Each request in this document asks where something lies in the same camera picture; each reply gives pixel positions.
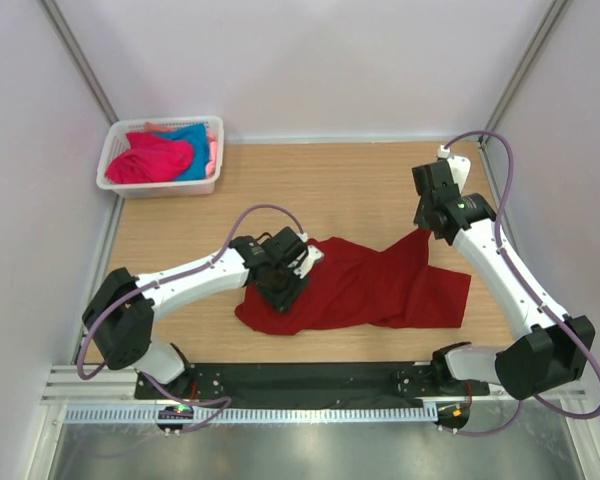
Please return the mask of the dark red t-shirt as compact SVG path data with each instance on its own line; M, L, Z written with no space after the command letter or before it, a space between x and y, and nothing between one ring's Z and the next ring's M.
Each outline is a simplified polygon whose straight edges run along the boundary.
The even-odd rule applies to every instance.
M471 276L429 264L430 233L416 229L383 251L331 237L309 244L323 260L290 310L279 313L249 287L235 316L255 331L295 335L358 325L459 328Z

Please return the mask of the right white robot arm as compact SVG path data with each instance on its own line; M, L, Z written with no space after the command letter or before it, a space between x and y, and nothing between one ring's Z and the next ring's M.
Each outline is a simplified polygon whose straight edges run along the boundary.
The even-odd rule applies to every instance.
M595 329L586 316L568 314L540 286L496 227L489 202L479 193L463 194L470 168L470 161L459 156L413 168L419 197L414 222L474 268L504 313L513 342L504 349L470 342L441 348L432 356L436 366L430 382L444 396L475 380L525 400L581 378L587 360L569 336L590 347Z

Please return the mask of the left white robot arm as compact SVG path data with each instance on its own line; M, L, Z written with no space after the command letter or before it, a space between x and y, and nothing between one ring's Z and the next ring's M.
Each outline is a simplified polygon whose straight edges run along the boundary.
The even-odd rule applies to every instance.
M176 310L215 294L252 287L277 313L288 312L308 287L323 252L306 234L289 227L258 238L238 236L218 251L159 272L110 272L82 314L87 343L95 344L104 365L133 368L157 381L171 400L192 386L184 356L155 339L154 324Z

